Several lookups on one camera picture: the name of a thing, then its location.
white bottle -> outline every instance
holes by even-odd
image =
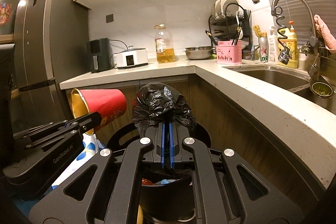
[[[268,62],[271,64],[278,64],[279,47],[278,37],[274,26],[270,26],[268,35]]]

white countertop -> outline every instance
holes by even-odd
[[[60,83],[60,88],[195,73],[263,123],[328,187],[336,172],[336,115],[287,90],[223,68],[225,66],[230,67],[219,65],[216,60],[153,62],[132,69],[86,73]]]

silver bolt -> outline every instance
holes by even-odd
[[[150,138],[144,137],[140,139],[140,143],[142,144],[149,144],[151,142]]]
[[[107,148],[104,148],[103,150],[101,150],[99,152],[99,154],[102,156],[102,157],[107,157],[108,155],[111,154],[111,150],[107,149]]]
[[[195,140],[193,138],[188,137],[188,138],[184,139],[184,142],[186,144],[193,144],[195,142]]]
[[[232,157],[235,154],[235,152],[232,149],[227,148],[224,150],[224,154],[225,156]]]

white fabric with blue flowers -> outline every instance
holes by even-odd
[[[63,181],[65,181],[71,174],[73,174],[78,168],[92,158],[97,152],[104,149],[104,145],[100,143],[96,135],[83,134],[84,150],[78,155],[78,157],[63,171],[63,173],[52,184],[52,188],[55,189]]]

kitchen faucet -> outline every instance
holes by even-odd
[[[315,65],[314,65],[315,66],[315,73],[319,73],[319,70],[320,70],[320,66],[319,66],[320,57],[318,55],[319,44],[318,44],[318,40],[317,40],[317,32],[316,32],[316,27],[315,27],[314,16],[313,16],[313,13],[312,13],[308,3],[305,0],[301,0],[301,1],[306,5],[306,7],[308,8],[309,14],[310,14],[310,18],[311,18],[311,22],[312,22],[313,35],[309,39],[309,44],[314,47],[314,55],[316,56],[316,61],[314,62],[315,63]],[[280,30],[286,28],[286,26],[281,25],[278,22],[278,20],[285,18],[284,16],[281,15],[282,11],[283,11],[282,8],[280,6],[277,6],[278,2],[279,2],[279,0],[273,0],[272,6],[271,6],[271,9],[272,9],[271,14],[272,14],[272,16],[277,17],[276,23],[279,25],[279,28],[278,28],[277,31],[281,35],[281,37],[278,37],[278,42],[283,46],[283,50],[280,52],[278,60],[281,63],[287,65],[288,62],[289,62],[289,59],[292,59],[292,56],[290,54],[289,48],[284,46],[284,44],[280,41],[280,39],[287,39],[288,37],[285,36],[284,34],[281,34],[281,32],[280,32]],[[303,50],[303,53],[308,53],[308,50],[307,50],[306,47]]]

